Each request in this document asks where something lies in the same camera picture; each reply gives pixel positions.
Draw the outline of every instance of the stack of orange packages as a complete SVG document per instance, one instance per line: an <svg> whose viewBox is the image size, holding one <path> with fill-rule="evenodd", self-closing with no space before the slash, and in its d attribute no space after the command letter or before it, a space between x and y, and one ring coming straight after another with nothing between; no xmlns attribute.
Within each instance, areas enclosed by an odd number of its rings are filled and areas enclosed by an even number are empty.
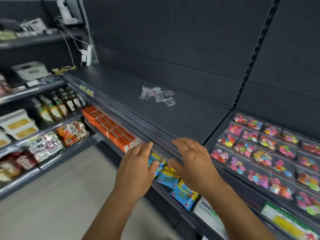
<svg viewBox="0 0 320 240"><path fill-rule="evenodd" d="M103 114L94 106L82 109L82 112L91 125L101 131L105 137L124 153L138 145L139 139L136 136L123 129L109 116Z"/></svg>

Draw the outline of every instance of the person's right hand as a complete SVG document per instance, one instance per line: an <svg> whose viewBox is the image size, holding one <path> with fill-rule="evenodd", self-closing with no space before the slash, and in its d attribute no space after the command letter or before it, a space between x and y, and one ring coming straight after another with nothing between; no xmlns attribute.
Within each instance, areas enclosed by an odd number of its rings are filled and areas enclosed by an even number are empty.
<svg viewBox="0 0 320 240"><path fill-rule="evenodd" d="M178 138L172 143L181 153L184 165L174 159L169 160L169 165L190 189L206 197L225 184L204 146L189 138Z"/></svg>

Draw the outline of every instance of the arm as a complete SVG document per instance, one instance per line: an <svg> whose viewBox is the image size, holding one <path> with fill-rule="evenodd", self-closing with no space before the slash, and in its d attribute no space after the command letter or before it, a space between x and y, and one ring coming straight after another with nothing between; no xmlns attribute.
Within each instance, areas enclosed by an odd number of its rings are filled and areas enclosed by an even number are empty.
<svg viewBox="0 0 320 240"><path fill-rule="evenodd" d="M201 194L216 211L231 240L276 240L235 191L220 177L207 149L198 142L179 138L172 141L179 149L184 165L171 159L184 183Z"/></svg>
<svg viewBox="0 0 320 240"><path fill-rule="evenodd" d="M122 158L114 189L82 240L120 240L134 206L150 188L158 168L158 161L148 168L152 145L140 144Z"/></svg>

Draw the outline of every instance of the white device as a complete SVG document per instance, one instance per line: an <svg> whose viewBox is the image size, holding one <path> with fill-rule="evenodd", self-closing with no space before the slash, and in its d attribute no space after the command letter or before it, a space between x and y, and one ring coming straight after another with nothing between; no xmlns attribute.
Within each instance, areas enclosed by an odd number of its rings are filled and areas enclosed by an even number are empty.
<svg viewBox="0 0 320 240"><path fill-rule="evenodd" d="M65 24L77 24L78 20L75 17L71 16L70 10L68 7L64 5L63 0L57 0L58 8L60 9L60 13L62 19L59 19L59 22L63 25Z"/></svg>
<svg viewBox="0 0 320 240"><path fill-rule="evenodd" d="M23 22L20 24L20 27L24 31L44 31L48 29L45 23L39 17L28 22Z"/></svg>
<svg viewBox="0 0 320 240"><path fill-rule="evenodd" d="M31 81L49 75L45 65L37 61L15 65L12 69L26 81Z"/></svg>

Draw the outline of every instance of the person's left hand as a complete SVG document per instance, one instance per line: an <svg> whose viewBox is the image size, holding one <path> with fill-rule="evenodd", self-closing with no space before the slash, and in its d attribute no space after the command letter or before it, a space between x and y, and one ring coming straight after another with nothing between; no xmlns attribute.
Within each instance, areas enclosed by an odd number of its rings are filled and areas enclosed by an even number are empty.
<svg viewBox="0 0 320 240"><path fill-rule="evenodd" d="M125 194L134 200L145 195L159 166L159 161L153 161L148 168L152 146L153 142L142 143L124 155L115 178L114 192Z"/></svg>

